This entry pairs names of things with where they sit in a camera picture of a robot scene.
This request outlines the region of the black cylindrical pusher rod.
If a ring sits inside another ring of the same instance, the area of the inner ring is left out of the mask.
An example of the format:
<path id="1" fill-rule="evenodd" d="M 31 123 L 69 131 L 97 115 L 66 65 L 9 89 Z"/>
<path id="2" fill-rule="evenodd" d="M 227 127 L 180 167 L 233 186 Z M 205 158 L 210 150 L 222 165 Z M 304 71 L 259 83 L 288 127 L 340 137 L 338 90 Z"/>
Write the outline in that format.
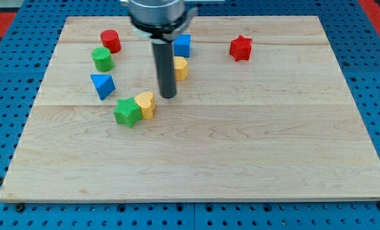
<path id="1" fill-rule="evenodd" d="M 163 98 L 173 98 L 177 94 L 173 44 L 153 43 L 152 49 L 160 95 Z"/>

